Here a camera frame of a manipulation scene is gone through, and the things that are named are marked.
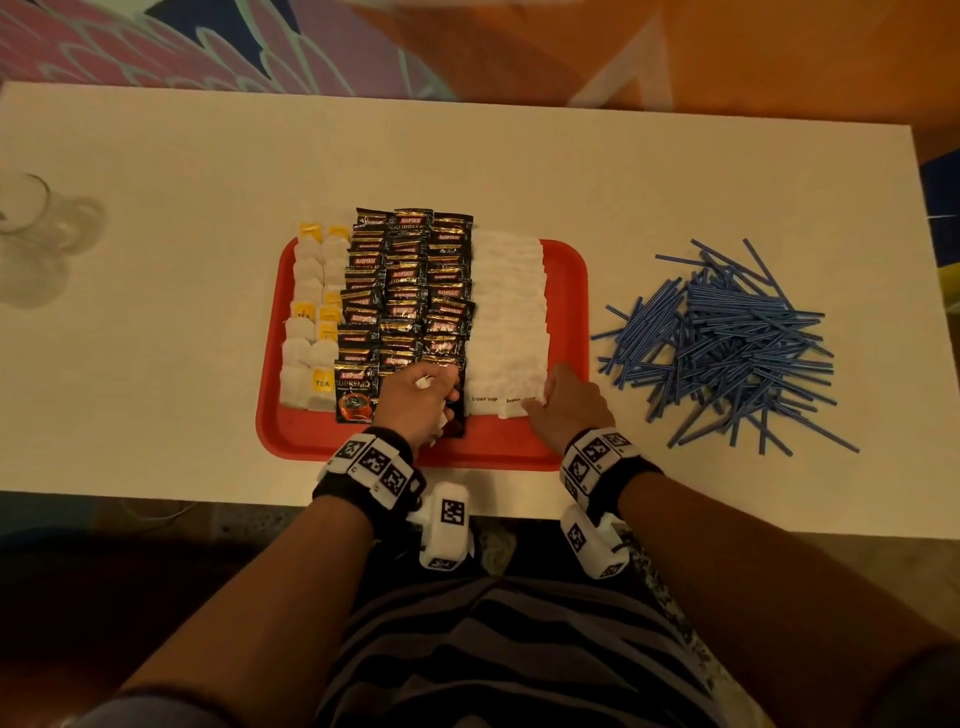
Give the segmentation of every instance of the white table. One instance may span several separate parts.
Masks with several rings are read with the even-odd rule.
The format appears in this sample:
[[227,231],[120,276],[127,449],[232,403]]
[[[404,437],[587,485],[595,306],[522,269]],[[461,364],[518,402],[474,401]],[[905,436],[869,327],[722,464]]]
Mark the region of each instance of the white table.
[[[5,84],[0,159],[109,216],[62,296],[0,306],[0,488],[306,503],[318,465],[253,427],[277,257],[320,205],[418,205],[577,248],[593,330],[688,272],[654,253],[749,236],[828,313],[840,406],[816,419],[863,452],[780,419],[793,458],[759,457],[749,428],[668,450],[682,413],[647,425],[603,377],[621,428],[785,528],[960,537],[960,398],[905,127]],[[480,514],[568,503],[553,473],[443,475]]]

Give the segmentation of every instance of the shirt sleeve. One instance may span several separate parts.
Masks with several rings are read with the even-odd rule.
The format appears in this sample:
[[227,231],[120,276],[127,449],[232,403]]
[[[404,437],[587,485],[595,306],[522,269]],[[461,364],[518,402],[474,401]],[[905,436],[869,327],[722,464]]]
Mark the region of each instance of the shirt sleeve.
[[909,662],[880,690],[863,728],[952,728],[960,725],[960,644]]
[[72,728],[235,728],[213,711],[175,697],[118,697],[86,714]]

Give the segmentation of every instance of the cable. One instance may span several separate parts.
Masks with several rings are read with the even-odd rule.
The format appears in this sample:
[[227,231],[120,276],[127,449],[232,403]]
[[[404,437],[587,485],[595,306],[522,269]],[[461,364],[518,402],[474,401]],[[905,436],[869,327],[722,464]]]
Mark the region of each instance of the cable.
[[132,519],[136,519],[137,521],[147,521],[147,522],[171,521],[172,519],[178,519],[180,516],[182,516],[184,513],[189,511],[194,506],[196,506],[198,503],[199,503],[198,500],[194,500],[193,502],[185,506],[182,506],[180,510],[177,511],[177,513],[171,513],[169,516],[141,516],[138,513],[134,513],[131,507],[127,505],[126,498],[120,498],[120,507],[124,509],[124,512],[128,516],[130,516]]

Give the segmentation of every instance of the person's left hand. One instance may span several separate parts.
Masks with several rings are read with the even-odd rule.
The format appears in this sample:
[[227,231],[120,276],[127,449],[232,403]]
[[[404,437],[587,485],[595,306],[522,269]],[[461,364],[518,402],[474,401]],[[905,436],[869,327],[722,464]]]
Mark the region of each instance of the person's left hand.
[[[416,456],[421,446],[432,443],[442,434],[440,413],[444,412],[448,420],[453,419],[453,412],[444,408],[444,400],[460,398],[454,389],[458,375],[455,364],[441,367],[418,361],[385,376],[373,426],[388,427],[396,432],[410,444]],[[425,376],[432,376],[433,381],[426,389],[420,389],[417,381]]]

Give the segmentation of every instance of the wristband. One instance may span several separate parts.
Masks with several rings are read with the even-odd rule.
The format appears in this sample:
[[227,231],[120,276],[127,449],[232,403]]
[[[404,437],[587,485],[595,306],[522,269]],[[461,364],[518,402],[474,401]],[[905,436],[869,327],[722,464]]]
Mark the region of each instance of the wristband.
[[357,506],[383,538],[419,505],[426,485],[413,467],[409,444],[390,429],[369,427],[333,453],[318,475],[313,497],[335,496]]
[[566,448],[560,479],[590,520],[598,523],[605,513],[619,518],[616,502],[635,475],[663,473],[616,427],[588,429]]

